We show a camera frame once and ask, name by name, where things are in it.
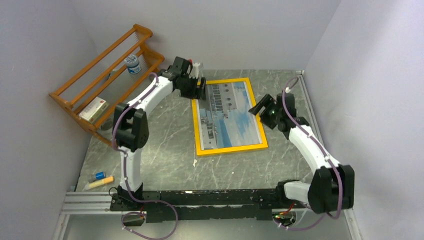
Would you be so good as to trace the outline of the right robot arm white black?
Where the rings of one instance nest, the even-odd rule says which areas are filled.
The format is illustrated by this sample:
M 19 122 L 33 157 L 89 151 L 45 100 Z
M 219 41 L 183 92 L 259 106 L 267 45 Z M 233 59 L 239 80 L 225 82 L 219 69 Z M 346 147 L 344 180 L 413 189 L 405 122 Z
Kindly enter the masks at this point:
M 295 97 L 279 93 L 276 98 L 266 94 L 249 113 L 258 116 L 270 129 L 277 128 L 299 150 L 313 177 L 311 183 L 289 179 L 275 188 L 275 202 L 282 208 L 293 202 L 307 204 L 316 214 L 329 214 L 354 206 L 355 171 L 341 164 L 324 148 L 309 122 L 297 115 Z

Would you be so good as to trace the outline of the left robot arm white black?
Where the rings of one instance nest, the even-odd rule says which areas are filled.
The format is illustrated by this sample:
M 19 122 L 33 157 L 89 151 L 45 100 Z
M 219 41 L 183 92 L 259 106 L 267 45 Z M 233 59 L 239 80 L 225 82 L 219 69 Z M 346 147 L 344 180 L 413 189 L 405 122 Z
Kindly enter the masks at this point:
M 176 57 L 168 68 L 149 74 L 151 83 L 128 103 L 118 103 L 113 113 L 112 147 L 120 153 L 121 180 L 117 194 L 130 210 L 143 203 L 141 153 L 149 139 L 148 117 L 175 90 L 187 99 L 206 98 L 203 64 Z

